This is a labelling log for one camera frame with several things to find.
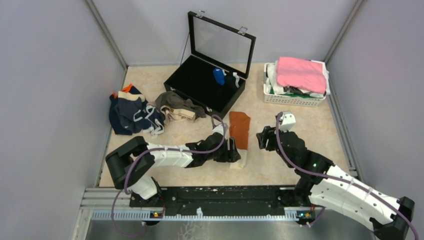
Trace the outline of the orange underwear white waistband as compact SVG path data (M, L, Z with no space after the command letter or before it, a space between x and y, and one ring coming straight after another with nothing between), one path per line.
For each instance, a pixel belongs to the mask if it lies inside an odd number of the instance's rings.
M241 159L231 163L230 169L243 169L247 162L249 146L249 130L251 118L244 112L231 111L229 113L229 135L234 138L237 152Z

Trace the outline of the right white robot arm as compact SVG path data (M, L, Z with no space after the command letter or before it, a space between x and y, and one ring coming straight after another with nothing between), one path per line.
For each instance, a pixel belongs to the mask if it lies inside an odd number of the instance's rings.
M380 240L404 240L412 225L415 203L377 191L349 175L327 157L309 150L292 131L265 126L256 134L260 149L275 151L300 177L293 190L299 206L321 206L365 226Z

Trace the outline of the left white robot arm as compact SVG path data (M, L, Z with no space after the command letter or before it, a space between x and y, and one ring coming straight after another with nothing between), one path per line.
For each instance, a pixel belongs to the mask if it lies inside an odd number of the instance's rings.
M105 162L113 185L126 194L134 193L149 207L160 202L160 187L147 175L154 167L196 168L207 161L236 163L241 155L234 138L215 132L204 140L183 145L159 145L136 136L109 153Z

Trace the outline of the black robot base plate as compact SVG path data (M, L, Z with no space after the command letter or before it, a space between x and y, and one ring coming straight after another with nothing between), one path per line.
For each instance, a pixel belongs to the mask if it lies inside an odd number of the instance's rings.
M132 208L158 208L166 217L265 217L284 216L312 220L316 207L298 200L292 185L172 186L163 187L148 200L133 193Z

